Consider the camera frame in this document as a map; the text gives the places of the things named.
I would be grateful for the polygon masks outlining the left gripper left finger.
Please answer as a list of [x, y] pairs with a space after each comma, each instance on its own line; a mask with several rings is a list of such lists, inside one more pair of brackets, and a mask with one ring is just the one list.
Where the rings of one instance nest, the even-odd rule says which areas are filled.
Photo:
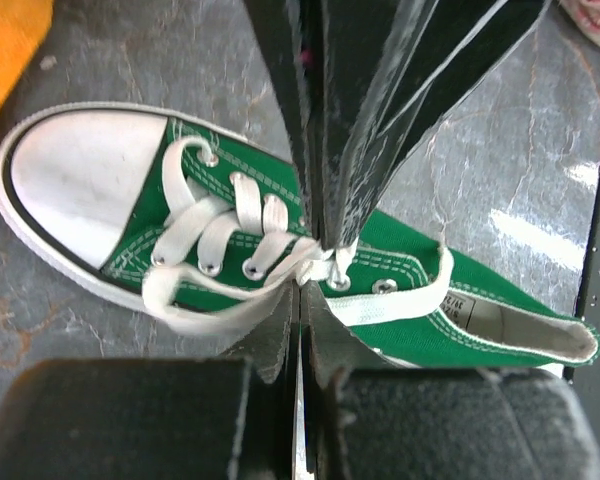
[[205, 359], [57, 359], [0, 405], [0, 479], [290, 479], [299, 290]]

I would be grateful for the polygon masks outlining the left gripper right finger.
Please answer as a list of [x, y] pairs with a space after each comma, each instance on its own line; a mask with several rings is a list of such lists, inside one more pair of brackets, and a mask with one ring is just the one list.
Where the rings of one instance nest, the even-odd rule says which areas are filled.
[[301, 291], [306, 462], [319, 479], [600, 479], [573, 389], [539, 369], [410, 369]]

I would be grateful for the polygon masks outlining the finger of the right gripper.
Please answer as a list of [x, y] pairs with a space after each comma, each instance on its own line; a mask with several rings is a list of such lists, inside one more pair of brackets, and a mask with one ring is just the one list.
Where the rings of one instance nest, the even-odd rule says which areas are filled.
[[349, 246], [397, 167], [533, 30], [545, 1], [324, 4], [324, 246]]
[[268, 69], [291, 148], [306, 228], [323, 235], [316, 164], [316, 121], [321, 110], [322, 12], [318, 1], [246, 1], [256, 40]]

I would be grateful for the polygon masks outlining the white shoelace sneaker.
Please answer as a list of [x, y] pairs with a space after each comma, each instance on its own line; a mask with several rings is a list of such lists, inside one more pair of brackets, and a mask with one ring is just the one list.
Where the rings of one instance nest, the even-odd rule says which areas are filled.
[[[262, 195], [258, 183], [241, 172], [230, 175], [235, 200], [196, 197], [192, 181], [186, 179], [183, 156], [195, 147], [202, 163], [218, 165], [209, 142], [199, 136], [184, 137], [172, 143], [162, 159], [161, 179], [169, 208], [166, 228], [151, 253], [151, 266], [145, 273], [141, 297], [145, 310], [181, 334], [209, 334], [245, 331], [256, 323], [253, 314], [272, 303], [288, 280], [298, 285], [323, 281], [335, 291], [351, 285], [347, 270], [357, 247], [351, 245], [323, 250], [318, 241], [300, 237], [288, 230], [288, 210], [283, 200]], [[253, 255], [242, 264], [242, 273], [261, 287], [245, 290], [217, 281], [233, 232], [261, 238]], [[173, 301], [182, 282], [236, 300], [236, 305], [216, 313], [182, 310]]]

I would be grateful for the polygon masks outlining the green sneaker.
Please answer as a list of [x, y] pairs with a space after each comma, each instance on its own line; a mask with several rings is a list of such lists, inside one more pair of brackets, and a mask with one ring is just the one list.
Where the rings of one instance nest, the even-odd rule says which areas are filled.
[[[169, 216], [162, 159], [172, 143], [189, 136], [207, 140], [219, 160], [209, 167], [197, 148], [186, 149], [182, 169], [196, 197], [233, 203], [230, 175], [244, 173], [262, 195], [283, 200], [289, 232], [314, 239], [288, 163], [195, 117], [120, 102], [54, 106], [18, 123], [0, 144], [0, 213], [53, 268], [103, 299], [150, 315], [142, 282]], [[233, 232], [217, 281], [245, 290], [261, 287], [242, 273], [260, 241], [258, 235]], [[348, 289], [335, 291], [323, 281], [304, 285], [316, 283], [334, 316], [394, 364], [577, 367], [600, 354], [599, 335], [585, 321], [552, 311], [443, 239], [381, 211], [371, 214], [351, 245], [357, 250], [347, 270]], [[283, 286], [291, 282], [297, 284], [288, 280]], [[236, 303], [190, 282], [181, 283], [173, 301], [204, 314]], [[150, 316], [180, 335], [240, 335], [272, 303], [253, 314], [256, 323], [245, 331], [181, 334]]]

